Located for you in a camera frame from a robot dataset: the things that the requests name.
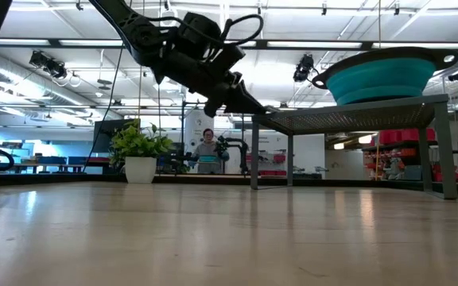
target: table leg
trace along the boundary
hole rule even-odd
[[[420,134],[419,149],[421,159],[421,179],[423,180],[423,190],[433,190],[432,168],[430,166],[429,145],[427,144],[427,129],[418,129]]]
[[[441,174],[443,176],[444,199],[457,199],[457,185],[455,181],[455,167],[453,164],[452,135],[450,134],[450,122],[448,120],[448,108],[446,103],[436,103],[436,131],[437,143],[439,144],[439,157]]]
[[[258,189],[259,123],[252,121],[252,161],[250,162],[250,187]]]
[[[287,185],[293,186],[293,166],[294,166],[294,136],[287,137]]]

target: green leaves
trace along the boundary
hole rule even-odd
[[[125,129],[121,129],[112,137],[111,164],[118,164],[125,157],[157,157],[171,148],[173,141],[166,136],[157,135],[159,130],[151,125],[149,136],[141,132],[139,120],[126,123]]]

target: wooden floor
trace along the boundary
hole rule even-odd
[[[1,187],[2,285],[458,286],[458,201],[325,187]]]

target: desk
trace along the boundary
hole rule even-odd
[[[47,171],[47,167],[58,167],[60,172],[68,171],[68,168],[72,168],[73,172],[81,172],[84,165],[82,164],[46,164],[46,163],[19,163],[15,164],[13,169],[16,173],[21,173],[28,167],[33,167],[33,174],[37,173],[38,166],[43,166],[44,171]]]
[[[252,117],[250,185],[254,190],[258,189],[260,125],[288,137],[287,182],[291,186],[293,185],[293,139],[296,135],[416,128],[420,135],[418,144],[424,191],[437,195],[433,192],[426,130],[427,126],[436,119],[434,123],[439,145],[441,172],[443,173],[442,197],[443,199],[456,199],[457,188],[447,103],[447,95],[428,95],[255,115]]]

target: person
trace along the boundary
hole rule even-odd
[[[201,156],[214,156],[214,163],[204,163],[199,164],[197,168],[198,174],[221,174],[222,173],[222,161],[229,160],[229,154],[223,152],[222,156],[219,157],[218,153],[215,151],[216,142],[213,140],[213,130],[207,128],[203,131],[203,143],[199,144],[192,154],[192,157],[195,160],[199,160]]]

